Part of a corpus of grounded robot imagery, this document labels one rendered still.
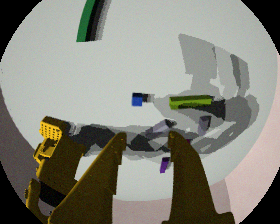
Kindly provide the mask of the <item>purple rod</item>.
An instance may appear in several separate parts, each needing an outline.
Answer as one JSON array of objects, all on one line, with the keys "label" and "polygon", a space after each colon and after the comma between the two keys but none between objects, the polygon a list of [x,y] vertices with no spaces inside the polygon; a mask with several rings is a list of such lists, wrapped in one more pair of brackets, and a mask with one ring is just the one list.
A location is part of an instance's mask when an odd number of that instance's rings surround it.
[{"label": "purple rod", "polygon": [[162,157],[162,162],[161,162],[161,167],[160,167],[160,173],[165,173],[167,164],[168,164],[168,157]]}]

